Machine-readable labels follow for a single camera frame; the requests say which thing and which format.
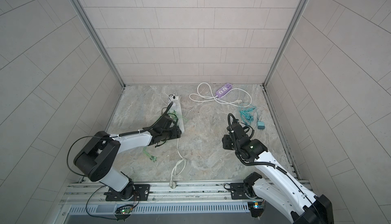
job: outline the purple power strip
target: purple power strip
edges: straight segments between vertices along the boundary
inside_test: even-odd
[[[221,98],[222,96],[226,95],[228,91],[232,89],[232,84],[227,83],[226,85],[222,86],[219,90],[216,91],[216,96],[218,98]]]

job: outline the white power strip cord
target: white power strip cord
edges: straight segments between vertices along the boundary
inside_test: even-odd
[[[179,160],[179,161],[175,164],[175,167],[172,169],[172,172],[171,172],[171,180],[170,180],[170,188],[172,188],[172,189],[176,188],[176,183],[172,180],[172,177],[173,177],[173,176],[178,176],[180,173],[183,172],[183,170],[184,170],[185,167],[186,167],[186,159],[185,159],[185,158],[181,155],[181,153],[179,152],[178,145],[179,145],[179,138],[178,138],[177,143],[176,143],[176,150],[178,151],[178,154],[179,154],[179,156],[180,156],[182,159]],[[182,162],[184,162],[182,170],[181,170],[179,173],[176,173],[176,168],[177,168],[178,165],[179,165],[180,163],[182,163]]]
[[[212,96],[204,96],[204,95],[201,95],[201,94],[199,93],[198,89],[199,89],[199,86],[202,85],[202,84],[206,84],[206,85],[209,86],[209,90],[210,90],[210,93],[212,94]],[[212,88],[210,87],[210,85],[209,85],[208,83],[200,83],[200,84],[198,85],[198,87],[197,87],[197,93],[196,93],[196,94],[190,94],[190,95],[189,95],[189,98],[190,98],[191,100],[195,101],[195,102],[210,102],[210,101],[216,101],[216,102],[218,102],[219,104],[231,104],[231,105],[233,105],[233,106],[239,107],[239,105],[233,104],[235,101],[233,101],[233,102],[227,102],[227,101],[222,100],[222,98],[223,98],[225,95],[229,94],[230,92],[232,92],[232,91],[235,90],[235,89],[237,89],[237,90],[242,90],[243,92],[245,92],[245,93],[250,97],[250,103],[248,103],[248,105],[247,105],[247,106],[250,106],[250,104],[252,103],[253,99],[251,98],[251,95],[250,95],[249,93],[247,93],[245,90],[239,89],[239,88],[234,88],[234,89],[231,89],[230,91],[228,91],[226,94],[224,94],[221,98],[218,98],[217,95],[216,95],[216,96],[213,96]],[[197,95],[197,96],[200,96],[200,97],[203,98],[203,99],[209,99],[209,100],[202,100],[202,101],[200,101],[200,100],[195,100],[195,99],[192,99],[192,98],[191,98],[191,95]]]

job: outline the teal power adapter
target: teal power adapter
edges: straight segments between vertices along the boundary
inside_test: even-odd
[[[265,129],[265,123],[263,121],[259,120],[257,125],[258,125],[258,129],[261,129],[261,130]]]

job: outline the white arm segment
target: white arm segment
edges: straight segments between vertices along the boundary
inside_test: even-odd
[[[152,140],[152,136],[149,132],[140,134],[132,134],[124,137],[119,137],[117,134],[111,134],[112,139],[121,143],[121,146],[117,154],[136,147],[144,147],[149,145]],[[129,179],[116,168],[111,167],[110,171],[101,180],[101,183],[113,188],[117,192],[121,192],[129,183]]]
[[[270,152],[265,151],[258,156],[259,159],[256,159],[254,162],[270,162],[276,164],[276,167],[279,166],[283,168]],[[276,168],[266,165],[256,165],[255,167],[263,172],[274,183],[274,186],[272,187],[270,184],[267,184],[264,179],[258,179],[253,185],[255,194],[258,197],[265,199],[267,202],[270,202],[291,222],[293,222],[291,211],[301,215],[304,213],[303,207],[305,205],[307,207],[311,206],[311,203],[307,200],[306,196],[312,203],[316,201],[314,198],[316,194],[301,185],[301,183],[298,182],[290,173],[285,175]],[[288,176],[295,182],[297,187],[300,188],[300,192]]]

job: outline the gray marble surface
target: gray marble surface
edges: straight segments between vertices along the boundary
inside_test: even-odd
[[[221,85],[211,85],[213,92]],[[278,137],[265,97],[259,85],[234,85],[246,90],[253,98],[260,119],[266,129],[256,129],[253,139],[265,144],[279,163],[289,169],[286,153]],[[185,118],[185,132],[179,139],[179,151],[187,159],[186,168],[174,180],[225,180],[243,179],[253,171],[254,166],[244,166],[236,158],[234,151],[222,148],[221,139],[227,134],[227,114],[240,118],[237,107],[222,105],[217,102],[199,103],[189,99],[189,94],[196,93],[197,85],[159,85],[127,86],[110,124],[108,133],[124,133],[150,126],[166,107],[167,96],[181,96],[180,103]],[[200,93],[210,96],[209,87],[201,85]],[[249,102],[249,97],[242,91],[234,90],[223,98],[226,101]],[[176,151],[177,140],[169,140],[163,146],[147,147],[147,152],[157,157],[154,163],[143,154],[142,147],[130,149],[117,155],[114,167],[134,181],[169,181],[170,175],[180,157]]]

